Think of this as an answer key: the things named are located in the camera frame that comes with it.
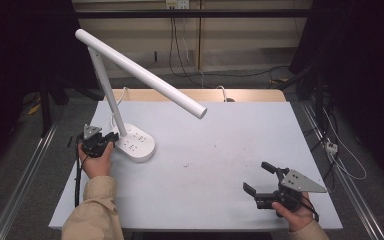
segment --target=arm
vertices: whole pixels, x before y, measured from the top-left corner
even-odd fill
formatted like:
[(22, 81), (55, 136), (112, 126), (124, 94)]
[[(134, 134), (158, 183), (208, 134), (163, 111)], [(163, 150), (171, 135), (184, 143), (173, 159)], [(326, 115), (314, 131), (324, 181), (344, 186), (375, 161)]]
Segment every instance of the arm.
[[(91, 179), (85, 186), (84, 201), (64, 223), (62, 239), (124, 239), (114, 205), (116, 181), (109, 176), (113, 149), (108, 144), (100, 158), (86, 159), (83, 170)], [(86, 154), (79, 146), (80, 159)]]
[[(303, 193), (303, 196), (309, 199), (308, 193)], [(302, 199), (302, 202), (309, 205), (305, 198)], [(329, 239), (320, 225), (313, 219), (313, 213), (308, 209), (301, 207), (292, 213), (278, 202), (274, 202), (272, 207), (289, 222), (289, 237), (291, 240)]]

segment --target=sleeve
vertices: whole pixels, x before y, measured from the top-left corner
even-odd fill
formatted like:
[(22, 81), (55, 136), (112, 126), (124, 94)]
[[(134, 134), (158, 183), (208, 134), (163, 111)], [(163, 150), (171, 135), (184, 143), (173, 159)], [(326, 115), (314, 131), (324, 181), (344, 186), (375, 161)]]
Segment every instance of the sleeve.
[(84, 201), (74, 209), (62, 228), (62, 239), (121, 239), (118, 212), (114, 204), (117, 182), (108, 176), (86, 184)]
[(329, 240), (329, 237), (315, 220), (299, 231), (289, 232), (289, 238), (291, 240)]

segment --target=white desk lamp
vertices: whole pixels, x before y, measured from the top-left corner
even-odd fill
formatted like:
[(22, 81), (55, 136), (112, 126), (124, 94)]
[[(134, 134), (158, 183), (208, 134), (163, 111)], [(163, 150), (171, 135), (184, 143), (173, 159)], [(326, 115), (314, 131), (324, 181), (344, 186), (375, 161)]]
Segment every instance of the white desk lamp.
[(123, 123), (104, 63), (102, 62), (101, 54), (110, 59), (120, 68), (147, 84), (149, 87), (157, 90), (159, 93), (172, 100), (186, 111), (190, 112), (195, 117), (201, 119), (207, 112), (205, 107), (181, 93), (145, 68), (139, 66), (121, 53), (117, 52), (110, 46), (90, 35), (83, 29), (76, 31), (76, 37), (88, 46), (96, 73), (114, 115), (117, 127), (114, 127), (113, 132), (118, 132), (120, 135), (120, 139), (116, 142), (116, 147), (124, 152), (133, 161), (145, 162), (151, 158), (155, 153), (155, 140), (149, 134), (140, 130), (136, 126)]

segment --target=white table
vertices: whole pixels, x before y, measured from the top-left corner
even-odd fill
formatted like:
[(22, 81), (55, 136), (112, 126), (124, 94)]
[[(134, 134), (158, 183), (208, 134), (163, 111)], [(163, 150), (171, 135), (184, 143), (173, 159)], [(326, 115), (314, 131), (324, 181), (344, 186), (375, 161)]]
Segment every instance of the white table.
[[(277, 189), (266, 161), (291, 168), (322, 186), (322, 177), (288, 102), (202, 102), (198, 120), (172, 102), (122, 102), (123, 120), (154, 137), (155, 155), (137, 164), (118, 151), (112, 176), (118, 181), (115, 203), (123, 229), (131, 231), (273, 231), (287, 222), (273, 210), (258, 210), (242, 189)], [(110, 131), (110, 109), (98, 104), (90, 123)], [(74, 209), (75, 166), (50, 222), (61, 229)], [(82, 175), (82, 187), (87, 176)], [(342, 224), (327, 193), (311, 193), (325, 229)]]

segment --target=hand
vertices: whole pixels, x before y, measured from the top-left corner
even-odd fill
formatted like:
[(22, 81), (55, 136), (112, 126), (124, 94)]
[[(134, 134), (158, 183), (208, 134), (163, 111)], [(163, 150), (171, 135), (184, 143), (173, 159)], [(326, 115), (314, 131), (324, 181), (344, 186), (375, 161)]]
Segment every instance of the hand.
[[(302, 195), (309, 199), (308, 193), (303, 192)], [(301, 199), (301, 202), (311, 206), (310, 203), (305, 199)], [(296, 232), (307, 226), (313, 221), (313, 213), (307, 208), (301, 206), (297, 211), (291, 212), (278, 202), (273, 202), (272, 207), (276, 212), (282, 215), (289, 222), (289, 231)]]
[(94, 177), (98, 176), (109, 176), (110, 170), (111, 170), (111, 153), (114, 148), (113, 143), (108, 143), (107, 147), (105, 148), (104, 153), (99, 158), (91, 158), (82, 150), (82, 144), (79, 144), (78, 151), (79, 151), (79, 158), (80, 161), (83, 161), (83, 171), (87, 174), (89, 179), (92, 179)]

